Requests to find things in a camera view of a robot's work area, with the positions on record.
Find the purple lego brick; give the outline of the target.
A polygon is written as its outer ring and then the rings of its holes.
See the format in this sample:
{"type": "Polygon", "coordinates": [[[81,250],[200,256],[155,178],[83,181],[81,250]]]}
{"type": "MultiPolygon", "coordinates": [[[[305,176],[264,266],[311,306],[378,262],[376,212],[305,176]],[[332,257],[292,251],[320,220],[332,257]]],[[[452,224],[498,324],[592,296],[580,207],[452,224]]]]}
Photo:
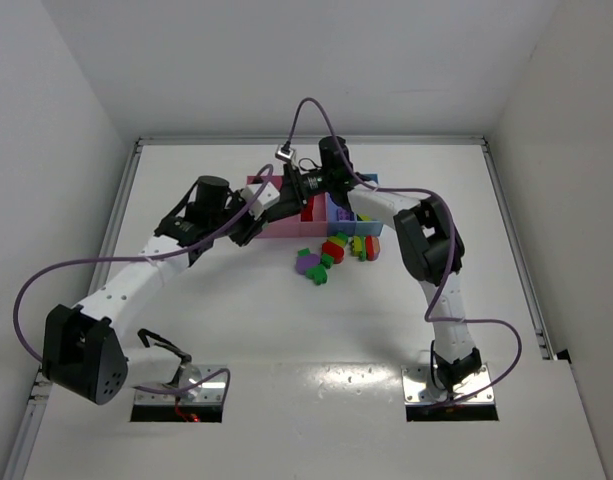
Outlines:
{"type": "Polygon", "coordinates": [[[345,209],[338,208],[336,210],[336,219],[338,222],[352,222],[353,214],[345,209]]]}

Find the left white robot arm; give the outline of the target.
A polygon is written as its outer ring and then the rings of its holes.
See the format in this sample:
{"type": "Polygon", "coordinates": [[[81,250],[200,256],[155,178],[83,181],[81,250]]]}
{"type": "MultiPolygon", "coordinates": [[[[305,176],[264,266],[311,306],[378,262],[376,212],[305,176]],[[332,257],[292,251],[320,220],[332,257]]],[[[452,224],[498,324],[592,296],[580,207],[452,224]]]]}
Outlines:
{"type": "Polygon", "coordinates": [[[189,269],[215,240],[252,226],[274,206],[279,191],[269,178],[232,190],[223,178],[199,177],[162,218],[140,254],[75,306],[56,306],[45,323],[45,377],[97,405],[123,388],[181,394],[190,354],[158,335],[125,348],[130,323],[172,279],[189,269]]]}

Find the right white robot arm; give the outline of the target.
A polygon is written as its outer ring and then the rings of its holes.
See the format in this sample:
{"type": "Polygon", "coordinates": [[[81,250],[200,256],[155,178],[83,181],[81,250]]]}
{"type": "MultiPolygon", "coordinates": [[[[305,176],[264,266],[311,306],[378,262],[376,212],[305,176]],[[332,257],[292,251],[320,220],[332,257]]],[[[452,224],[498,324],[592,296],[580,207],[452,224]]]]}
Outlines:
{"type": "Polygon", "coordinates": [[[408,197],[356,172],[341,137],[325,137],[318,148],[321,164],[304,172],[290,142],[275,151],[285,166],[282,185],[291,207],[327,193],[339,206],[394,230],[404,267],[426,297],[424,319],[433,325],[431,380],[446,401],[455,399],[454,388],[477,373],[482,360],[466,324],[459,278],[464,246],[450,212],[429,191],[422,192],[424,199],[408,197]]]}

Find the red lego brick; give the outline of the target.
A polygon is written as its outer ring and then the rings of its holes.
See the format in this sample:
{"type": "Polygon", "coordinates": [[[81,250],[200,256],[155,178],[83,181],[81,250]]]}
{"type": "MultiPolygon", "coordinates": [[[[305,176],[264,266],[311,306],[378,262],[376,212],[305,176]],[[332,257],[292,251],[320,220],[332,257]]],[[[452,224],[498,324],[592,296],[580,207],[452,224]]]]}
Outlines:
{"type": "Polygon", "coordinates": [[[306,207],[302,210],[300,214],[300,220],[302,222],[313,222],[315,220],[315,204],[315,197],[311,197],[308,199],[306,207]]]}

